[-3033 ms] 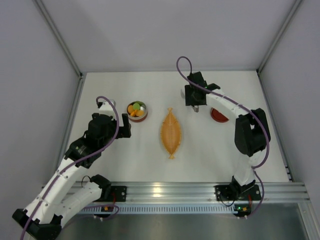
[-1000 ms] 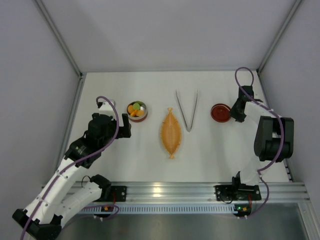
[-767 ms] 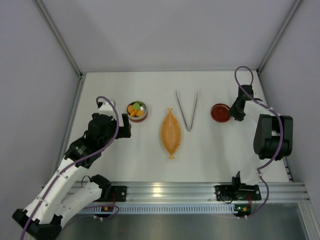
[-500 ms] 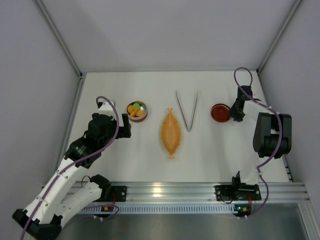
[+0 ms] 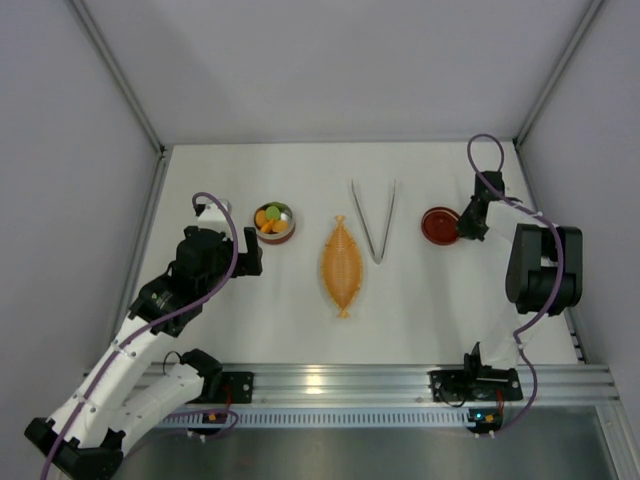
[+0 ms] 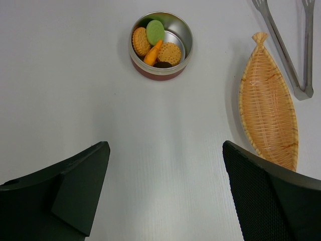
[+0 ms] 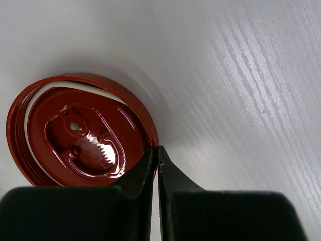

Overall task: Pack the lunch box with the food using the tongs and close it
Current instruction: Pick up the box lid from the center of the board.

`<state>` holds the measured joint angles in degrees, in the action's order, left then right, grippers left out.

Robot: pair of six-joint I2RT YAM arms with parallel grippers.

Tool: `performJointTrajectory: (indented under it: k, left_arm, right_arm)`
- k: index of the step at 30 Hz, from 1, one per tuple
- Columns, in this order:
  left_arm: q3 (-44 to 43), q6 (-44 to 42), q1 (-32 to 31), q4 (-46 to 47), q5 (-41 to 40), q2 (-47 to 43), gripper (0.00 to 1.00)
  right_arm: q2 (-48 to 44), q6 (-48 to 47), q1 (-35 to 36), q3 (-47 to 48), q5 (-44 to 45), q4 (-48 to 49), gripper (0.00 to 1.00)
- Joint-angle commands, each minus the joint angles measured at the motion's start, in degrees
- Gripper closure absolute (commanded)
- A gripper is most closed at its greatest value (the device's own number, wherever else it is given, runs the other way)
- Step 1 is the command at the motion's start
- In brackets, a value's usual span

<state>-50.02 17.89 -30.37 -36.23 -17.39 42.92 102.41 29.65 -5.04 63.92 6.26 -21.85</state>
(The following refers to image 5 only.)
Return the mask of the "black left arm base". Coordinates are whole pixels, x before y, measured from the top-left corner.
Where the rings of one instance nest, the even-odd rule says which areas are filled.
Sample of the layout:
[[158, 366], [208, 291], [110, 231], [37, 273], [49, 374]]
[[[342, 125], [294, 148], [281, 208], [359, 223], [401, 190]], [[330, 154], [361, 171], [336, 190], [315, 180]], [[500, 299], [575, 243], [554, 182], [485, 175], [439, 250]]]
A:
[[254, 373], [248, 371], [220, 372], [206, 380], [201, 395], [195, 400], [201, 404], [251, 404]]

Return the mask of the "large round dotted biscuit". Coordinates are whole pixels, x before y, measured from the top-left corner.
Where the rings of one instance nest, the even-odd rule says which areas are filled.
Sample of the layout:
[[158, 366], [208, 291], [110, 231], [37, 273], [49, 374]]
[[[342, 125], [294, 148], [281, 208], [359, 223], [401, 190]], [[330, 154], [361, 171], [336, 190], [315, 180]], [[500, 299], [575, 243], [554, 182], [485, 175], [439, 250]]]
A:
[[288, 225], [288, 223], [286, 221], [278, 220], [273, 224], [272, 232], [274, 234], [283, 233], [288, 229], [288, 227], [289, 227], [289, 225]]

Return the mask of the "green round cookie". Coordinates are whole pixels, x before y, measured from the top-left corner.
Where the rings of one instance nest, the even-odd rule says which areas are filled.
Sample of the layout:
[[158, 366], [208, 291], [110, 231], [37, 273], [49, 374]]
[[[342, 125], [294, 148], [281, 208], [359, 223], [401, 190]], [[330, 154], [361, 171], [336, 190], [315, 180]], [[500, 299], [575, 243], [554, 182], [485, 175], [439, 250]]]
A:
[[265, 209], [266, 219], [268, 221], [278, 221], [281, 218], [281, 211], [275, 205], [270, 205]]

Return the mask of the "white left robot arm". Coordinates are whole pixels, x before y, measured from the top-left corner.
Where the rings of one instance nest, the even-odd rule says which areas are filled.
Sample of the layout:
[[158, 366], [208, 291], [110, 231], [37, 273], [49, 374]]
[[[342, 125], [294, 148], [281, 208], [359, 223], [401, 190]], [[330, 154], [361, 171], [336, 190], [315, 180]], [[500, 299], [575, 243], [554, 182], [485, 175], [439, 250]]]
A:
[[204, 303], [231, 278], [258, 276], [262, 250], [256, 230], [243, 230], [239, 252], [225, 233], [189, 226], [167, 269], [145, 284], [119, 332], [83, 383], [48, 417], [33, 419], [26, 438], [71, 479], [110, 479], [133, 446], [184, 404], [220, 398], [222, 364], [200, 349], [145, 391], [133, 388], [154, 358], [168, 354]]

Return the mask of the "orange fish-shaped cookie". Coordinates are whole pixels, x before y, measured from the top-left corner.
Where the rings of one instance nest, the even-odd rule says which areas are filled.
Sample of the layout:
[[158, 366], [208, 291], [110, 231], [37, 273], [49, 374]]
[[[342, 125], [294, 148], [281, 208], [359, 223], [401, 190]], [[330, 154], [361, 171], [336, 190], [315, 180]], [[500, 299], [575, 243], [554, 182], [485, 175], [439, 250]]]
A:
[[267, 223], [265, 223], [265, 224], [261, 227], [260, 231], [261, 231], [262, 233], [269, 234], [269, 233], [272, 231], [273, 226], [274, 226], [274, 224], [275, 224], [275, 223], [276, 223], [276, 220], [275, 220], [275, 219], [271, 219], [271, 220], [269, 220]]

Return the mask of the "small round sandwich cookie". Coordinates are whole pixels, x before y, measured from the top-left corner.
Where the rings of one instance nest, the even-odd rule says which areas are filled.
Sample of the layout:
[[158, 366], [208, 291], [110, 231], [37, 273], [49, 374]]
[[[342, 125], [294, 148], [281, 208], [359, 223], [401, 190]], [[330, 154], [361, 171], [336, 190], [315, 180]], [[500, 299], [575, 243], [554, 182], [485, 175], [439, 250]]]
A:
[[265, 210], [259, 210], [255, 215], [255, 224], [262, 228], [267, 223], [267, 215]]

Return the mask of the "red round lid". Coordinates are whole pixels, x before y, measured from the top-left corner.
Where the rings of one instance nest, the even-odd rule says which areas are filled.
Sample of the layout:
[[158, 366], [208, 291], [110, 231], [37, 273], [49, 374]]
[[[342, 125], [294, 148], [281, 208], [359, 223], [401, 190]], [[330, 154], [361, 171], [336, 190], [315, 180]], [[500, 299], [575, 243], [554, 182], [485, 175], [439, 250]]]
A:
[[430, 208], [421, 219], [421, 232], [435, 245], [452, 245], [460, 238], [457, 230], [459, 218], [459, 214], [448, 207]]

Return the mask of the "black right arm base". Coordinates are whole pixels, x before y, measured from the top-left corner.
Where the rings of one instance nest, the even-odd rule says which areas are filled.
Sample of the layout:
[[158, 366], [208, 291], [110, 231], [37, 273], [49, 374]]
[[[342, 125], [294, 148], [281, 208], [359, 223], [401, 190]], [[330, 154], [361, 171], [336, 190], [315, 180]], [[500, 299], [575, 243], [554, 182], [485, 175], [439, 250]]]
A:
[[467, 402], [497, 402], [498, 394], [504, 401], [524, 398], [515, 369], [489, 368], [480, 373], [462, 369], [433, 370], [429, 380], [435, 402], [461, 407]]

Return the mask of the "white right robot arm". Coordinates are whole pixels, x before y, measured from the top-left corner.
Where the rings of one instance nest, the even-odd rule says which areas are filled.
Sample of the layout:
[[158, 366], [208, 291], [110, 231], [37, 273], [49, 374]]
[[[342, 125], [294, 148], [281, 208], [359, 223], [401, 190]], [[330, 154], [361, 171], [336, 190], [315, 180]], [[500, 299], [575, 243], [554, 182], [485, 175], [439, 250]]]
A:
[[582, 231], [554, 224], [507, 197], [498, 171], [475, 176], [456, 230], [460, 238], [482, 244], [481, 278], [497, 282], [489, 288], [488, 317], [479, 334], [481, 361], [514, 367], [544, 323], [580, 301]]

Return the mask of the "stainless steel tongs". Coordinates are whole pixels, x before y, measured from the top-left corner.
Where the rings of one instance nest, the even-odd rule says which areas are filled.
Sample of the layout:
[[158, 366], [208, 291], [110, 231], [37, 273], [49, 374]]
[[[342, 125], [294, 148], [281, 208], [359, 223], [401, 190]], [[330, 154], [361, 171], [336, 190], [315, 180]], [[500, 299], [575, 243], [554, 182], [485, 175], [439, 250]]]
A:
[[355, 180], [350, 181], [350, 193], [354, 203], [356, 215], [360, 222], [366, 246], [375, 265], [381, 265], [387, 256], [391, 225], [395, 213], [395, 204], [398, 186], [396, 181], [392, 181], [389, 185], [386, 205], [381, 208], [381, 204], [377, 203], [378, 210], [376, 213], [379, 218], [374, 224], [371, 223], [373, 216], [366, 209], [364, 198], [361, 195], [361, 189]]

